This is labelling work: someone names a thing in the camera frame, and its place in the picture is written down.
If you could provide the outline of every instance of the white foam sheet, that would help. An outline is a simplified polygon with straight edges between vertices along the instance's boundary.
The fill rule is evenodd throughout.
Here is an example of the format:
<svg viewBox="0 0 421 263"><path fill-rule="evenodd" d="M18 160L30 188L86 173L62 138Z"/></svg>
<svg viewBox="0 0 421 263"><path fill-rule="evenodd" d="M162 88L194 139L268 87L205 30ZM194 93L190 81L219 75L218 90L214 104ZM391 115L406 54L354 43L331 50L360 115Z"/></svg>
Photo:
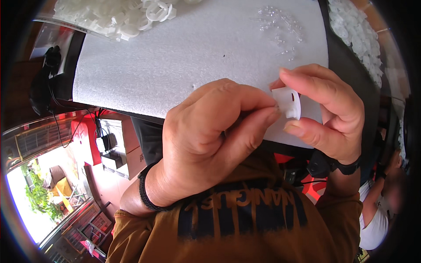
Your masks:
<svg viewBox="0 0 421 263"><path fill-rule="evenodd" d="M250 18L272 5L291 13L303 27L304 43L296 45L293 61L276 56L273 41ZM312 0L203 0L177 4L177 17L158 23L130 41L108 42L86 35L79 56L73 101L165 118L169 109L194 89L224 77L258 87L268 84L280 66L318 63L328 66L323 18ZM301 116L322 121L319 104L301 96ZM281 117L265 139L311 148L282 131Z"/></svg>

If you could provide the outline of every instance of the person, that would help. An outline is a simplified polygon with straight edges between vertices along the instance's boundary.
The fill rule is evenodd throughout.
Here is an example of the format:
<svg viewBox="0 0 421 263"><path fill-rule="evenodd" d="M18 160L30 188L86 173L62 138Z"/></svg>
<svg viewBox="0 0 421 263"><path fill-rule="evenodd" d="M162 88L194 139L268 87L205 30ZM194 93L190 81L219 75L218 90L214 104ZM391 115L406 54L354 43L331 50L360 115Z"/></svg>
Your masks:
<svg viewBox="0 0 421 263"><path fill-rule="evenodd" d="M397 214L400 210L400 189L403 187L403 183L400 182L404 182L405 179L405 172L400 169L401 165L400 150L396 150L384 172L377 171L376 182L368 179L359 189L360 201L363 204L360 215L360 248L376 249L389 229L388 211ZM388 197L386 200L381 195L382 191Z"/></svg>
<svg viewBox="0 0 421 263"><path fill-rule="evenodd" d="M317 64L281 68L270 89L286 85L320 103L323 124L301 118L284 131L343 165L356 162L364 106L353 89ZM352 262L360 169L331 172L313 205L283 181L274 155L258 148L279 117L271 96L229 79L172 108L163 158L121 197L107 262Z"/></svg>

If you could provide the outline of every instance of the green plant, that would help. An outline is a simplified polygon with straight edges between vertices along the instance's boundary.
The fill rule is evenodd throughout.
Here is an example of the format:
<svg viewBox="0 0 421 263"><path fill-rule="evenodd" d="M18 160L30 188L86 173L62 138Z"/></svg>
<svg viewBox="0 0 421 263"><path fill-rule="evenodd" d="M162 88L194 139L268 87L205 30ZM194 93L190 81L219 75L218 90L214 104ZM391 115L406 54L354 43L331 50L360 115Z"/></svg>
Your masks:
<svg viewBox="0 0 421 263"><path fill-rule="evenodd" d="M28 165L21 165L21 170L24 175L31 177L34 184L32 190L28 186L25 187L26 196L29 198L32 210L34 212L47 213L53 220L60 219L63 216L63 212L60 210L59 205L50 201L47 190L43 188L43 180L38 176L39 171L28 167Z"/></svg>

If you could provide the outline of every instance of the orange shirt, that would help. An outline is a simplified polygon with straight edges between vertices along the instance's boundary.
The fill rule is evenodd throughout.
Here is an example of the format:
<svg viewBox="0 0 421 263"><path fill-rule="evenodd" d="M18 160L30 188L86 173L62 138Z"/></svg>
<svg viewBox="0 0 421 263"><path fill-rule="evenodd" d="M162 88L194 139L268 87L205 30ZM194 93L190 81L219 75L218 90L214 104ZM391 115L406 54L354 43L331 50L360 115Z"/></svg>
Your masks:
<svg viewBox="0 0 421 263"><path fill-rule="evenodd" d="M273 157L254 153L170 212L117 211L107 262L352 262L361 210L359 194L324 195L314 206Z"/></svg>

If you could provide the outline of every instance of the white shirt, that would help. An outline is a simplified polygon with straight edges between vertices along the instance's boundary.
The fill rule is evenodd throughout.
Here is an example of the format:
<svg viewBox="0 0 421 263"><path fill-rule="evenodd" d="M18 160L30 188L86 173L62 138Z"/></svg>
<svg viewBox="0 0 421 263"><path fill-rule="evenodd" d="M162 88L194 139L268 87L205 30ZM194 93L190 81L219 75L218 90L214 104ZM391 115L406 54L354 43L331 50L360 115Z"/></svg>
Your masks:
<svg viewBox="0 0 421 263"><path fill-rule="evenodd" d="M367 181L360 189L360 201L363 202L367 197L370 187L374 185L373 181ZM386 237L387 229L389 227L389 220L387 217L387 210L389 207L384 198L379 195L377 199L377 212L372 221L365 226L362 213L360 215L360 248L365 250L373 250L377 248Z"/></svg>

